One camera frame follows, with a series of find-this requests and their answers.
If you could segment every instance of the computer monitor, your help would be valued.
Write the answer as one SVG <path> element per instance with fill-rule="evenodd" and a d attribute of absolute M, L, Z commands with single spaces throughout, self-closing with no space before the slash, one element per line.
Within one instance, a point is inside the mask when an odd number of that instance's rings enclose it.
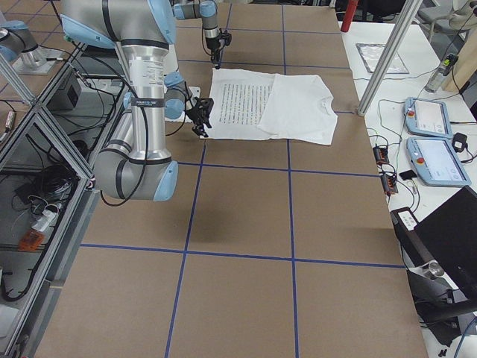
<path fill-rule="evenodd" d="M 476 192 L 463 187 L 414 230 L 466 297 L 477 299 Z"/>

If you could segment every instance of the red cylinder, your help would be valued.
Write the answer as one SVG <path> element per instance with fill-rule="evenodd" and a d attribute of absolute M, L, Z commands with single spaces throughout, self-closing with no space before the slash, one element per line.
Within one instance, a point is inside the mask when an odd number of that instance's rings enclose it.
<path fill-rule="evenodd" d="M 358 0 L 349 0 L 344 14 L 343 23 L 341 24 L 341 32 L 348 32 L 351 22 L 355 17 L 356 8 L 358 7 Z"/>

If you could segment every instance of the white sticker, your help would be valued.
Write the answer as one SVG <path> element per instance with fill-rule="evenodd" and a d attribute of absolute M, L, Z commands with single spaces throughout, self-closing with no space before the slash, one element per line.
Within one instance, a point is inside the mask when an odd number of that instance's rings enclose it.
<path fill-rule="evenodd" d="M 402 222 L 406 226 L 406 228 L 409 231 L 413 231 L 414 228 L 416 227 L 417 223 L 416 220 L 412 217 L 411 213 L 409 211 L 402 211 L 399 214 L 399 217 L 401 218 Z"/>
<path fill-rule="evenodd" d="M 130 60 L 129 77 L 135 87 L 164 86 L 164 68 L 159 61 Z"/>

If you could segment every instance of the white table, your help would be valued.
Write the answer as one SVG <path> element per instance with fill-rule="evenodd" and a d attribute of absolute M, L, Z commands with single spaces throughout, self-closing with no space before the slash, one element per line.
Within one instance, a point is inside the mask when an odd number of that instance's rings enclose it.
<path fill-rule="evenodd" d="M 369 79 L 371 75 L 363 64 L 358 49 L 356 48 L 356 43 L 384 44 L 388 41 L 393 26 L 394 25 L 392 24 L 354 22 L 351 24 L 350 31 L 342 34 L 344 47 L 347 51 L 348 60 L 353 71 L 353 78 L 355 79 L 356 91 L 359 98 L 361 98 L 368 83 L 364 78 Z M 428 93 L 423 90 L 427 80 L 432 74 L 432 70 L 439 65 L 440 60 L 434 53 L 434 50 L 418 25 L 412 25 L 408 29 L 408 33 L 402 41 L 398 54 L 410 73 L 407 75 L 386 75 L 385 78 L 401 78 L 401 80 L 384 80 L 365 116 L 367 127 L 372 128 L 369 130 L 370 135 L 375 134 L 374 131 L 376 131 L 377 134 L 386 137 L 389 143 L 398 142 L 399 137 L 380 125 L 378 114 L 378 103 L 380 100 L 385 99 L 395 102 L 404 102 L 407 97 L 438 99 L 454 94 L 451 92 L 444 92 L 441 89 L 436 93 Z M 413 78 L 424 72 L 429 73 L 418 78 Z M 475 121 L 469 108 L 459 95 L 443 99 L 442 101 L 446 103 L 451 122 Z M 395 104 L 388 101 L 381 101 L 380 104 L 382 124 L 397 133 L 401 133 L 402 131 L 402 138 L 404 140 L 400 145 L 399 156 L 398 145 L 392 145 L 389 148 L 388 154 L 391 164 L 397 168 L 398 172 L 412 169 L 405 148 L 405 140 L 409 138 L 410 135 L 405 128 L 404 130 L 402 129 L 404 120 L 403 106 L 403 104 Z M 477 152 L 477 125 L 453 125 L 452 132 L 466 134 L 468 136 L 467 142 L 469 143 L 470 151 L 472 153 Z M 371 138 L 371 143 L 373 145 L 375 141 L 376 138 Z M 385 141 L 379 139 L 378 144 L 385 144 Z M 463 160 L 467 159 L 468 155 L 459 154 L 459 157 Z M 477 190 L 477 159 L 474 163 L 465 165 L 464 168 L 473 182 L 471 187 L 474 190 Z M 420 205 L 414 213 L 418 220 L 424 219 L 428 214 L 458 191 L 458 188 L 425 186 L 419 178 L 414 179 L 414 182 L 420 193 Z M 390 198 L 388 205 L 389 210 L 411 205 L 411 193 L 403 188 L 402 185 L 399 185 L 398 189 L 399 194 L 392 195 Z M 448 276 L 446 276 L 446 279 L 453 285 Z M 423 335 L 426 340 L 429 356 L 436 357 L 443 347 L 437 342 L 436 338 L 429 330 L 423 330 Z M 460 338 L 454 340 L 451 348 L 449 348 L 447 352 L 447 357 L 453 357 L 459 339 Z M 475 358 L 476 352 L 477 336 L 468 336 L 465 339 L 465 343 L 462 346 L 458 358 Z"/>

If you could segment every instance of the blue case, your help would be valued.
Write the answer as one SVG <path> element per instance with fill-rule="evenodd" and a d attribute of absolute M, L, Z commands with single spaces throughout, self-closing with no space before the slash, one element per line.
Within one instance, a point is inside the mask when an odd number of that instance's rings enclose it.
<path fill-rule="evenodd" d="M 443 143 L 445 150 L 449 155 L 449 159 L 452 161 L 455 168 L 446 167 L 441 168 L 445 170 L 436 170 L 436 168 L 428 167 L 425 154 L 423 153 L 423 150 L 419 146 L 419 144 L 424 144 L 424 142 L 429 143 L 429 141 L 440 141 Z M 411 160 L 412 165 L 416 169 L 417 175 L 422 179 L 424 184 L 429 186 L 462 187 L 470 185 L 472 183 L 470 181 L 469 175 L 465 172 L 461 161 L 457 157 L 457 154 L 454 152 L 452 144 L 449 140 L 445 138 L 426 138 L 414 136 L 412 138 L 407 139 L 406 147 L 408 149 L 409 159 Z"/>
<path fill-rule="evenodd" d="M 443 127 L 439 128 L 441 132 L 425 131 L 419 128 L 417 124 L 417 121 L 419 120 L 419 113 L 416 111 L 416 101 L 432 102 L 432 103 L 437 103 L 440 105 L 440 112 L 442 114 L 442 120 L 443 120 Z M 415 113 L 414 116 L 408 115 L 409 110 L 414 111 Z M 438 137 L 447 138 L 447 139 L 452 138 L 452 129 L 450 126 L 449 114 L 447 112 L 447 106 L 444 102 L 409 97 L 408 99 L 405 100 L 404 115 L 405 115 L 405 125 L 408 128 L 409 133 L 411 134 L 417 134 L 419 136 L 438 136 Z"/>

